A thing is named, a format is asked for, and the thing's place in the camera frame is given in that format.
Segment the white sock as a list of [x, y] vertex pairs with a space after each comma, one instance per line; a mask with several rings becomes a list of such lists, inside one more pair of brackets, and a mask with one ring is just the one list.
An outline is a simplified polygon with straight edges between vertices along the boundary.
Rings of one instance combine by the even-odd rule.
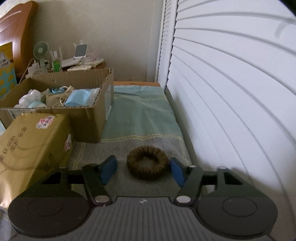
[[42, 94], [38, 90], [30, 90], [27, 94], [22, 96], [18, 101], [18, 104], [14, 106], [14, 108], [28, 108], [30, 104], [35, 101], [41, 101]]

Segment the brown hair scrunchie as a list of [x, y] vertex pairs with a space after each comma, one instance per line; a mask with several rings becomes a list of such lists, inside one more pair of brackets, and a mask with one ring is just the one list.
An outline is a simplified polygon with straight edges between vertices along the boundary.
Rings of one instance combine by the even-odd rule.
[[127, 168], [139, 180], [154, 181], [171, 172], [166, 153], [153, 146], [140, 146], [130, 151], [126, 157]]

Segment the open cardboard box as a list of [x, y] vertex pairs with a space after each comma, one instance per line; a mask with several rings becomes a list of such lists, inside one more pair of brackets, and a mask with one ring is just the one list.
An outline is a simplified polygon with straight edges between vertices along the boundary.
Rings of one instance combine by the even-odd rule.
[[76, 141], [98, 143], [112, 99], [113, 69], [35, 75], [1, 99], [1, 122], [8, 128], [23, 113], [65, 114]]

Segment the brown tissue pack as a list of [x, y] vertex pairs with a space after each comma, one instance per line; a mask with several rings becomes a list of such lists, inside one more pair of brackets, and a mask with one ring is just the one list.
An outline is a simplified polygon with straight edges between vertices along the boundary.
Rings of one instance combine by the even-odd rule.
[[37, 180], [65, 167], [74, 142], [64, 114], [18, 116], [1, 136], [1, 208], [7, 210]]

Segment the blue face mask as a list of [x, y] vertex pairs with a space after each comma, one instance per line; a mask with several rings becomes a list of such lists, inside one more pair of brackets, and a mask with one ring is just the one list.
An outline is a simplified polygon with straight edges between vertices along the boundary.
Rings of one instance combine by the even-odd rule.
[[93, 106], [100, 88], [76, 89], [68, 97], [65, 106]]

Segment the white router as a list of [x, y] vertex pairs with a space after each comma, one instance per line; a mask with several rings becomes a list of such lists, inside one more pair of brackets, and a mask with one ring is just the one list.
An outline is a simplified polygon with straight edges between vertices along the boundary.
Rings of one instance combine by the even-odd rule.
[[65, 59], [65, 60], [62, 60], [62, 52], [60, 50], [60, 58], [58, 58], [58, 55], [57, 55], [57, 51], [52, 51], [50, 50], [50, 55], [52, 57], [52, 61], [54, 61], [55, 59], [59, 59], [60, 60], [60, 65], [61, 65], [61, 68], [65, 68], [65, 67], [69, 67], [69, 66], [73, 66], [73, 65], [76, 65], [80, 62], [81, 60], [81, 57], [80, 58], [69, 58], [69, 59]]

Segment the green small bottle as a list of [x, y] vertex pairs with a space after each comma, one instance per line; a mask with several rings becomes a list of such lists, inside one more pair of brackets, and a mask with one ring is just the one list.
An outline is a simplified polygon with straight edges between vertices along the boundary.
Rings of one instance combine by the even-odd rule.
[[61, 70], [60, 59], [58, 57], [57, 51], [54, 51], [53, 52], [53, 71], [60, 72], [60, 70]]

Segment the white louvered door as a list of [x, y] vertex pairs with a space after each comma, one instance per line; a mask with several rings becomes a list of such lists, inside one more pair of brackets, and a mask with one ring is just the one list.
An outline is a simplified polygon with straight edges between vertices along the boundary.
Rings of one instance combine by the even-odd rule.
[[295, 240], [295, 1], [163, 1], [158, 66], [192, 161], [271, 197]]

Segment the white power strip charger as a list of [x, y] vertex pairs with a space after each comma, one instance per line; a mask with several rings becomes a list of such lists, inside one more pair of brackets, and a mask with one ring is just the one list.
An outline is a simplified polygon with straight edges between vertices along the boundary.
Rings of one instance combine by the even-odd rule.
[[38, 62], [34, 62], [32, 64], [32, 66], [30, 66], [28, 68], [28, 74], [25, 76], [25, 78], [30, 78], [32, 77], [34, 74], [37, 74], [37, 72], [40, 70], [40, 66]]

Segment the yellow blue snack bag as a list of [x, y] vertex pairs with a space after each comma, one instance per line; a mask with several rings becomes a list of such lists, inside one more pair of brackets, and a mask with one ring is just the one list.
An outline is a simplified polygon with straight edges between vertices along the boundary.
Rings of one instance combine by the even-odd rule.
[[0, 54], [0, 98], [3, 99], [17, 85], [12, 42], [2, 45]]

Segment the green desk fan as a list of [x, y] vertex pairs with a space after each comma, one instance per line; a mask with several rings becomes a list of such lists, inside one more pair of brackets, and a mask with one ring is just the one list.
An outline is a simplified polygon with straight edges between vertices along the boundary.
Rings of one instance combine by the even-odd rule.
[[46, 71], [47, 67], [45, 64], [45, 57], [48, 54], [49, 45], [45, 41], [37, 42], [33, 49], [34, 57], [39, 60], [40, 63], [40, 70]]

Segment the wooden headboard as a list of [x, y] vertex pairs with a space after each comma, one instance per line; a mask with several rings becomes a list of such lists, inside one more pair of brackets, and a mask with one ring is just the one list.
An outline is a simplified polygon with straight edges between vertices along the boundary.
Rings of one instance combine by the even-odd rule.
[[17, 4], [1, 17], [1, 45], [12, 42], [16, 77], [20, 79], [34, 57], [30, 23], [39, 4], [28, 1]]

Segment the drawstring cloth pouch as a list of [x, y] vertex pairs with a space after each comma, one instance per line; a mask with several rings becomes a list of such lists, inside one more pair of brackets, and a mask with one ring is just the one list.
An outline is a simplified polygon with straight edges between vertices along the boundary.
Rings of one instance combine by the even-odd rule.
[[62, 93], [50, 93], [46, 95], [45, 98], [45, 104], [48, 107], [51, 106], [65, 106], [65, 102], [68, 99], [68, 97], [72, 94], [72, 92], [75, 90], [74, 87], [69, 86], [64, 92]]

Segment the wooden bed frame edge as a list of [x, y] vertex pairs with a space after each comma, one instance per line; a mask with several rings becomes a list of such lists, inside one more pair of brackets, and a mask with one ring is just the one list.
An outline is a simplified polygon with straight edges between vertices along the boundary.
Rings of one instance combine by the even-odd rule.
[[140, 81], [114, 81], [114, 86], [154, 86], [154, 87], [161, 87], [157, 82], [140, 82]]

